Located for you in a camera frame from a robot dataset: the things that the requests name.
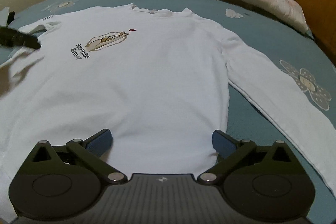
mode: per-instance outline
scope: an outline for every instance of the wooden headboard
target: wooden headboard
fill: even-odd
[[[303,9],[316,44],[336,64],[336,0],[295,0]]]

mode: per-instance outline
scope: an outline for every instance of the white long-sleeve shirt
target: white long-sleeve shirt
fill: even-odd
[[[0,66],[0,216],[8,187],[39,140],[65,145],[108,128],[107,163],[125,173],[192,173],[216,162],[228,84],[256,106],[336,193],[336,130],[294,80],[235,33],[182,12],[92,7],[24,26],[41,49]]]

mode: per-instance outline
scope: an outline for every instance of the yellow flower center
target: yellow flower center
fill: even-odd
[[[315,86],[312,82],[310,82],[308,79],[300,76],[300,81],[302,84],[304,84],[310,91],[315,91]]]

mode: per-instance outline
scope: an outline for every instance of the bed sheet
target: bed sheet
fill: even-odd
[[[94,6],[115,7],[129,3],[134,3],[139,8],[169,9],[174,12],[188,7],[197,15],[212,19],[224,28],[237,33],[247,45],[266,54],[284,73],[295,72],[298,84],[302,86],[302,91],[311,103],[330,119],[334,127],[336,126],[334,102],[336,99],[332,98],[336,96],[336,69],[314,41],[278,21],[220,0],[46,0],[18,13],[10,27],[18,29],[53,14],[75,12]],[[15,51],[0,48],[0,63],[7,60]],[[310,81],[300,81],[304,76]],[[314,94],[318,90],[327,95],[325,91],[328,91],[331,97],[322,96],[319,98],[323,100],[314,101]],[[231,86],[229,91],[227,133],[236,139],[251,139],[258,145],[271,145],[274,140],[287,141],[316,189],[315,201],[308,218],[314,224],[329,224],[336,219],[336,200],[310,164],[238,91]]]

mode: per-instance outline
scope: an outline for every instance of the hand illustration on shirt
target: hand illustration on shirt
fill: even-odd
[[[102,47],[105,45],[113,46],[115,44],[119,44],[122,41],[124,41],[127,38],[127,35],[129,33],[125,32],[109,32],[107,34],[103,34],[99,37],[94,37],[90,39],[88,44],[86,44],[85,49],[87,52],[92,52],[92,51],[99,51],[103,49]]]

